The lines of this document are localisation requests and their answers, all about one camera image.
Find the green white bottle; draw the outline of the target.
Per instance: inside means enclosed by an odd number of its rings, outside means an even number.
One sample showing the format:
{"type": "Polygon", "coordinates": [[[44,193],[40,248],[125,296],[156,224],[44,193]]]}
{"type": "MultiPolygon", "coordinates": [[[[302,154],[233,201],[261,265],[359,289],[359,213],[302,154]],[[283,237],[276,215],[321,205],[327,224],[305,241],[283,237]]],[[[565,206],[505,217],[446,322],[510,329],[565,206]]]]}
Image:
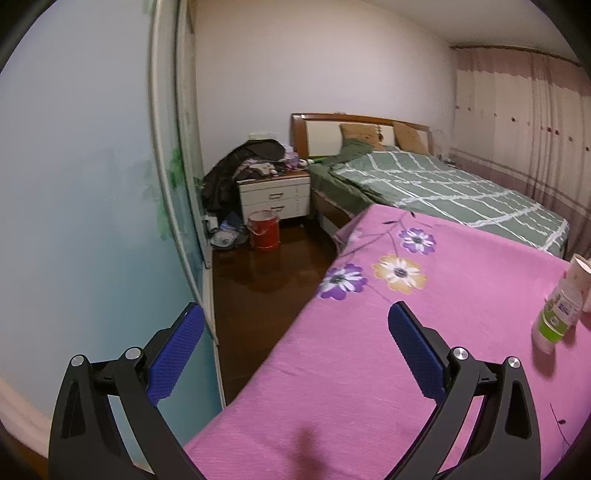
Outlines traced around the green white bottle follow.
{"type": "Polygon", "coordinates": [[[560,279],[532,327],[534,345],[544,354],[552,354],[579,320],[582,308],[581,292],[569,280],[560,279]]]}

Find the pink dotted paper cup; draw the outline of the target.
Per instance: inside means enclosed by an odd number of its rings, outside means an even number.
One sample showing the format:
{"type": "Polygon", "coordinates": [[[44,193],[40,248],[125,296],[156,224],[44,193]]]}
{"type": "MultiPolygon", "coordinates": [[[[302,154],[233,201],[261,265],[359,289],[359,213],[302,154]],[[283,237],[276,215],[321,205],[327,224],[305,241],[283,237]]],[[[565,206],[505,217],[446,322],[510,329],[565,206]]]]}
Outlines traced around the pink dotted paper cup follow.
{"type": "Polygon", "coordinates": [[[576,287],[580,292],[583,306],[583,313],[591,312],[591,299],[590,299],[590,288],[591,288],[591,265],[590,261],[585,257],[574,254],[568,269],[565,272],[564,278],[576,287]]]}

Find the pink floral table cloth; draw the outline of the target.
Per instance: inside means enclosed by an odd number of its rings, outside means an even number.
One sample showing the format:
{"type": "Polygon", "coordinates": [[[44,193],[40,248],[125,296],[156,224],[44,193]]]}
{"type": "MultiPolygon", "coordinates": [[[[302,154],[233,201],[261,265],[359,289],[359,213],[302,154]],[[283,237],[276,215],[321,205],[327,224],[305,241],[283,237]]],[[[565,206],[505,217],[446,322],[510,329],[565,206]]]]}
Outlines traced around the pink floral table cloth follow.
{"type": "Polygon", "coordinates": [[[590,414],[590,322],[551,355],[532,326],[567,263],[488,232],[375,205],[339,232],[342,253],[263,365],[186,447],[209,479],[382,479],[435,404],[388,328],[405,302],[476,358],[519,358],[549,472],[590,414]]]}

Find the red bucket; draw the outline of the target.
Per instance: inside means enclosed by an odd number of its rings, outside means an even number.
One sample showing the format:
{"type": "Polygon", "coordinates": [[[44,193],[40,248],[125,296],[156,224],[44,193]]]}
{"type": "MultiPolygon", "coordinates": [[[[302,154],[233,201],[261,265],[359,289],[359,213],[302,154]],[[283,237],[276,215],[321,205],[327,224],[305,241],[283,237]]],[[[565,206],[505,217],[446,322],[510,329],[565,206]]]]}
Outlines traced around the red bucket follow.
{"type": "Polygon", "coordinates": [[[270,251],[279,247],[279,222],[279,216],[272,210],[252,212],[246,220],[250,246],[260,251],[270,251]]]}

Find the dark clothes on nightstand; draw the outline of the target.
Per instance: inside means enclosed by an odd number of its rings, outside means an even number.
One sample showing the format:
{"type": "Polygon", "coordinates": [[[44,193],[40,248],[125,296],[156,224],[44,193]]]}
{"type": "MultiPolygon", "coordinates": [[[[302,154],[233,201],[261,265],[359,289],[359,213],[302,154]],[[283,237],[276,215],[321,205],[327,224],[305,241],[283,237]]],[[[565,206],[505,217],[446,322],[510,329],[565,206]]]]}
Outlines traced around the dark clothes on nightstand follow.
{"type": "Polygon", "coordinates": [[[208,213],[223,220],[238,213],[238,181],[270,177],[283,170],[286,149],[274,139],[249,140],[218,161],[202,182],[201,201],[208,213]]]}

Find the green checked bed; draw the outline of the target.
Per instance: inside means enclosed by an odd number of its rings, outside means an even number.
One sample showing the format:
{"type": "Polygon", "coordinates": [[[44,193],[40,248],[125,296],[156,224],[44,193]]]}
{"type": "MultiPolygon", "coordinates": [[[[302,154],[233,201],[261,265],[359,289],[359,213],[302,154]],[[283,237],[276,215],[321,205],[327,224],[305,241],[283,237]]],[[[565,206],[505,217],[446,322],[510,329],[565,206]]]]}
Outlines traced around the green checked bed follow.
{"type": "Polygon", "coordinates": [[[569,223],[540,203],[437,158],[392,147],[315,159],[311,188],[353,218],[383,204],[460,223],[563,258],[569,223]]]}

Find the white nightstand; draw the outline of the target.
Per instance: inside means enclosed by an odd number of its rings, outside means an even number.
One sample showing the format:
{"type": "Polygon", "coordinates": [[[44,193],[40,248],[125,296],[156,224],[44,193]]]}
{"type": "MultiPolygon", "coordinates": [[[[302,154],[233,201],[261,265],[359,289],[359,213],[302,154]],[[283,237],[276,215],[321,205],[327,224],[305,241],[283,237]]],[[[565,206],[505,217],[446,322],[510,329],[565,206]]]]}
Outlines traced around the white nightstand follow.
{"type": "Polygon", "coordinates": [[[270,210],[280,220],[308,216],[311,211],[311,178],[295,171],[273,178],[238,181],[242,218],[270,210]]]}

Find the white and mauve curtain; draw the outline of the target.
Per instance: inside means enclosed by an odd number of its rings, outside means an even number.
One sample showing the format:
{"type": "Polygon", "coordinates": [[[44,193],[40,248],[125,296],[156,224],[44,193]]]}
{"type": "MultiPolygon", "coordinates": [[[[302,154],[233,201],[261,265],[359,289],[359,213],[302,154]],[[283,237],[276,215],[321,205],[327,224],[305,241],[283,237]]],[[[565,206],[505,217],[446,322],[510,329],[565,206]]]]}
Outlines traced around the white and mauve curtain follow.
{"type": "Polygon", "coordinates": [[[560,56],[456,46],[450,154],[568,223],[567,252],[590,254],[590,78],[560,56]]]}

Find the sliding wardrobe door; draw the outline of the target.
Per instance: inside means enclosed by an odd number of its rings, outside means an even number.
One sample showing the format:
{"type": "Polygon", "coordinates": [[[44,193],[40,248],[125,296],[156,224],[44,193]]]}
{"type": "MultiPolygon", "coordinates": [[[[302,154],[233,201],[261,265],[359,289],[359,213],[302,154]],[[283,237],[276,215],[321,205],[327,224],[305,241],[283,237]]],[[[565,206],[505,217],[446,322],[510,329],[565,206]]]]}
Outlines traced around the sliding wardrobe door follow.
{"type": "Polygon", "coordinates": [[[213,302],[212,250],[199,188],[204,176],[197,118],[190,1],[152,1],[148,94],[154,160],[167,224],[193,301],[204,308],[215,391],[226,405],[213,302]]]}

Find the wooden headboard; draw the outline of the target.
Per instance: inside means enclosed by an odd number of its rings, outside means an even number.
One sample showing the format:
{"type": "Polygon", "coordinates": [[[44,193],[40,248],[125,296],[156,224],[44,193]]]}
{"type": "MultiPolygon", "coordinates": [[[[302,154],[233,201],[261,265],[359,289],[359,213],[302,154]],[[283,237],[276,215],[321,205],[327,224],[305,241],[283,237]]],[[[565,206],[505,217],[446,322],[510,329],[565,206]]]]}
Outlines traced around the wooden headboard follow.
{"type": "Polygon", "coordinates": [[[425,125],[345,113],[290,116],[290,145],[301,159],[335,156],[349,140],[362,141],[375,151],[398,147],[412,153],[434,153],[433,135],[425,125]]]}

